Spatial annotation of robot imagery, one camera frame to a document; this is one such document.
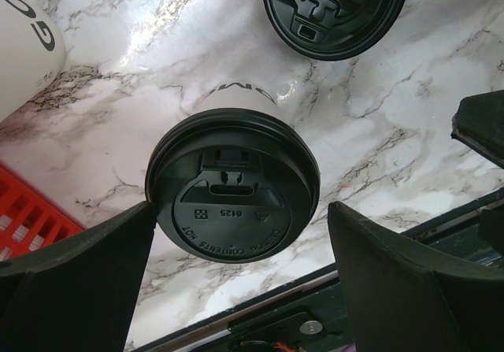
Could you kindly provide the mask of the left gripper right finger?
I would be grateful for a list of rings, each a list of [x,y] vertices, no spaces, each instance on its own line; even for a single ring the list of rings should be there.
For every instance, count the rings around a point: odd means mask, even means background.
[[[435,250],[341,202],[328,230],[358,351],[501,351],[503,271]]]

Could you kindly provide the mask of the black coffee cup lid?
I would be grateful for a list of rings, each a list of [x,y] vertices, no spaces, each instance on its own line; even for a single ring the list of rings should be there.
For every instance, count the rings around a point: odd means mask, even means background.
[[[151,154],[146,199],[181,249],[225,264],[270,258],[309,224],[321,174],[288,124],[247,109],[196,113],[171,128]]]

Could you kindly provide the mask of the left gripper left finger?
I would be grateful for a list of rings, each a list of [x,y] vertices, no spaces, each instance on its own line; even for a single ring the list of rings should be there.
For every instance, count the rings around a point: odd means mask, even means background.
[[[1,263],[3,351],[122,351],[156,224],[141,202]]]

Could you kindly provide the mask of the white paper coffee cup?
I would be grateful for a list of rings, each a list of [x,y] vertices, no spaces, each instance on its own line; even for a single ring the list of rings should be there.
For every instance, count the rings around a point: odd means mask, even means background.
[[[261,87],[245,81],[217,85],[198,100],[194,113],[230,108],[252,110],[282,119],[276,100]]]

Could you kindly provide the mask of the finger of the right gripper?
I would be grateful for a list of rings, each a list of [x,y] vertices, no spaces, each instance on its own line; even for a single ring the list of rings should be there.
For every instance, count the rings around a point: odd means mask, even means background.
[[[452,118],[451,138],[503,166],[504,90],[463,98]]]

